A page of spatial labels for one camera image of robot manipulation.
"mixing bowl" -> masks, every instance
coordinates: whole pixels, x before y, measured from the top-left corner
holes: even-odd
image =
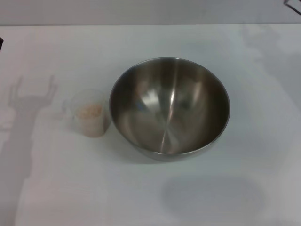
[[[201,153],[224,131],[230,102],[206,68],[178,58],[141,62],[116,81],[110,113],[117,130],[160,161]]]

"wall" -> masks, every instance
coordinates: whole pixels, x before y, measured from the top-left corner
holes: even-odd
[[[301,22],[301,16],[285,7],[283,0],[0,1],[0,25],[295,22]]]

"white surface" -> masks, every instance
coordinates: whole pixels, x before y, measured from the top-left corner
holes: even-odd
[[[301,10],[299,0],[290,4]],[[0,7],[0,25],[300,22],[283,0],[1,0]]]
[[[0,190],[2,213],[17,203],[16,226],[301,225],[301,25],[1,27],[0,33],[2,127],[16,115],[7,98],[20,76],[20,98],[33,95],[32,106],[51,75],[57,85],[51,105],[31,121],[31,135],[26,114],[14,122],[17,129],[0,133],[0,180],[21,181],[20,197],[7,200],[11,191]],[[210,151],[158,163],[112,125],[92,139],[62,117],[62,102],[76,92],[98,88],[108,95],[127,68],[163,56],[205,66],[228,91],[230,121]],[[7,146],[22,157],[3,154]]]

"plastic measuring cup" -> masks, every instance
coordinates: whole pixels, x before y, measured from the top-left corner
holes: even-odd
[[[104,94],[97,89],[77,93],[70,101],[70,110],[81,133],[87,137],[100,137],[105,133]]]

